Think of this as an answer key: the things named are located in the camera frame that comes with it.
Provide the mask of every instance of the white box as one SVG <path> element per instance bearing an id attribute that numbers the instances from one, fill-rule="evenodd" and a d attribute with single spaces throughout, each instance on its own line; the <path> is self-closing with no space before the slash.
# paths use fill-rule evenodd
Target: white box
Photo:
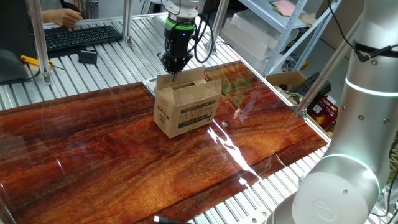
<path id="1" fill-rule="evenodd" d="M 227 43 L 229 43 L 229 45 L 232 46 L 232 48 L 236 51 L 236 53 L 238 53 L 247 63 L 249 63 L 258 73 L 262 74 L 262 72 L 264 71 L 264 69 L 266 69 L 266 65 L 268 63 L 268 59 L 264 59 L 264 60 L 257 60 L 256 58 L 254 58 L 249 52 L 247 52 L 246 50 L 244 50 L 242 47 L 240 47 L 235 41 L 233 41 L 232 39 L 230 39 L 228 36 L 226 36 L 224 33 L 220 33 L 220 37 Z M 275 71 L 281 71 L 282 68 L 282 64 L 280 64 L 278 66 L 278 68 L 276 68 Z"/>
<path id="2" fill-rule="evenodd" d="M 280 32 L 249 9 L 235 13 L 232 17 L 231 23 L 256 40 L 263 42 L 270 49 L 274 50 L 276 48 L 276 45 L 279 41 Z M 290 41 L 297 37 L 297 34 L 299 34 L 298 29 L 293 29 L 291 31 L 288 41 L 282 48 L 282 51 L 286 48 L 286 45 Z"/>
<path id="3" fill-rule="evenodd" d="M 264 42 L 253 38 L 232 24 L 231 18 L 226 20 L 221 32 L 249 52 L 256 60 L 264 60 L 272 54 L 272 50 Z"/>

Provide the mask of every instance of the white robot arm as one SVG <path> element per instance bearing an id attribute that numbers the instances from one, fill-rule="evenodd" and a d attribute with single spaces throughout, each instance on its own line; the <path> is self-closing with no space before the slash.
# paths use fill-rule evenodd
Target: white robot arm
<path id="1" fill-rule="evenodd" d="M 362 55 L 351 57 L 333 141 L 266 224 L 365 223 L 387 182 L 398 128 L 397 12 L 398 1 L 365 0 L 355 38 Z"/>

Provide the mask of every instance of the glossy tabletop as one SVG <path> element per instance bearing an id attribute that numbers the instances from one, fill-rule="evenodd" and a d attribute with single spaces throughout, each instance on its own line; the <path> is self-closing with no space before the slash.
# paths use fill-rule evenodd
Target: glossy tabletop
<path id="1" fill-rule="evenodd" d="M 133 83 L 0 112 L 0 197 L 17 223 L 187 221 L 326 142 L 243 63 L 211 124 L 169 139 Z"/>

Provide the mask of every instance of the green ring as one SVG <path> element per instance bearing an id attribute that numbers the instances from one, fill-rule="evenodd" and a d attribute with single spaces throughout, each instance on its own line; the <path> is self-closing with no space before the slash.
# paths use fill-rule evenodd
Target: green ring
<path id="1" fill-rule="evenodd" d="M 169 21 L 169 18 L 166 19 L 166 23 L 167 23 L 167 25 L 169 25 L 169 26 L 171 26 L 171 27 L 175 26 L 174 23 L 172 23 L 172 22 Z M 186 26 L 176 26 L 174 29 L 179 29 L 179 30 L 193 30 L 193 29 L 195 29 L 195 25 L 188 26 L 188 27 L 186 27 Z"/>

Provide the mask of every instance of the black device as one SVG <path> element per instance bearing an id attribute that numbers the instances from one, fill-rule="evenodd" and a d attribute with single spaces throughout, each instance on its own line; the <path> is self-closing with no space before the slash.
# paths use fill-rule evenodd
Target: black device
<path id="1" fill-rule="evenodd" d="M 0 84 L 23 82 L 27 78 L 24 64 L 15 53 L 0 49 Z"/>
<path id="2" fill-rule="evenodd" d="M 0 83 L 27 80 L 20 57 L 37 58 L 25 0 L 0 0 Z"/>
<path id="3" fill-rule="evenodd" d="M 180 22 L 171 19 L 170 16 L 166 19 L 165 52 L 160 58 L 166 72 L 172 75 L 181 72 L 193 58 L 193 54 L 188 51 L 188 44 L 194 31 L 195 21 L 193 19 L 181 19 Z"/>
<path id="4" fill-rule="evenodd" d="M 45 42 L 47 51 L 68 49 L 71 47 L 100 44 L 121 40 L 121 34 L 113 26 L 99 26 L 80 30 L 46 29 Z"/>
<path id="5" fill-rule="evenodd" d="M 97 52 L 95 50 L 81 50 L 79 53 L 79 62 L 88 64 L 97 64 Z"/>

